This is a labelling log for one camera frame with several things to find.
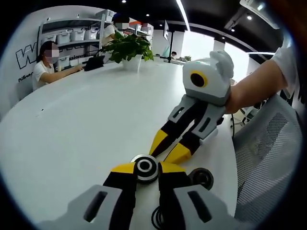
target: window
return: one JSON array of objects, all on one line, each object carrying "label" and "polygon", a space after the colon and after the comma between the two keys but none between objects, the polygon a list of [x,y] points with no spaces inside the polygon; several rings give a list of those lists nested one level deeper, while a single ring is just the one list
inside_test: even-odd
[{"label": "window", "polygon": [[213,45],[213,37],[186,31],[183,37],[181,56],[191,56],[191,60],[207,58],[210,51],[213,50]]},{"label": "window", "polygon": [[225,43],[225,51],[230,55],[235,66],[233,80],[239,82],[247,75],[249,56],[243,50],[229,43]]}]

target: green leaves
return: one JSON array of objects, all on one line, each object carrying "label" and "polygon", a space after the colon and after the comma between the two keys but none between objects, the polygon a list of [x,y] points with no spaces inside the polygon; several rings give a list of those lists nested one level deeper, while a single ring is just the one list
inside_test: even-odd
[{"label": "green leaves", "polygon": [[120,33],[115,33],[115,40],[105,47],[105,50],[112,51],[110,60],[120,63],[123,59],[130,61],[133,57],[140,54],[143,55],[144,60],[154,60],[153,53],[149,49],[150,42],[134,34],[122,36]]}]

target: round table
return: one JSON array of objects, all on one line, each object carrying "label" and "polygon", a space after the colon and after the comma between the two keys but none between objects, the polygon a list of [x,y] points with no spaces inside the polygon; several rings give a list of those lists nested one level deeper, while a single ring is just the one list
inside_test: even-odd
[{"label": "round table", "polygon": [[[36,90],[0,123],[0,169],[11,195],[33,223],[62,216],[113,167],[149,153],[184,93],[182,66],[163,62],[141,63],[139,73],[110,63]],[[218,135],[182,167],[187,173],[209,169],[212,193],[233,216],[237,171],[229,127],[225,119]],[[158,205],[158,181],[138,185],[130,229],[154,229],[151,214]]]}]

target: white robot ear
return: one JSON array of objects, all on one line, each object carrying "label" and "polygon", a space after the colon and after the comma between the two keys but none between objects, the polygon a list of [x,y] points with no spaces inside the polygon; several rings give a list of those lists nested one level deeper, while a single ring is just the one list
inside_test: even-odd
[{"label": "white robot ear", "polygon": [[223,78],[233,78],[234,63],[228,53],[223,50],[211,51],[210,57],[216,60],[216,69],[219,71],[220,75]]}]

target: yellow eye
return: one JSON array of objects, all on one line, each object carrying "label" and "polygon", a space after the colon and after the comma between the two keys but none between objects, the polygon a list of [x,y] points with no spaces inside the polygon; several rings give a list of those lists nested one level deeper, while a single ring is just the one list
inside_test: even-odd
[{"label": "yellow eye", "polygon": [[200,71],[192,71],[190,77],[192,83],[197,87],[206,87],[206,85],[208,84],[208,79],[206,78],[206,75],[204,75]]}]

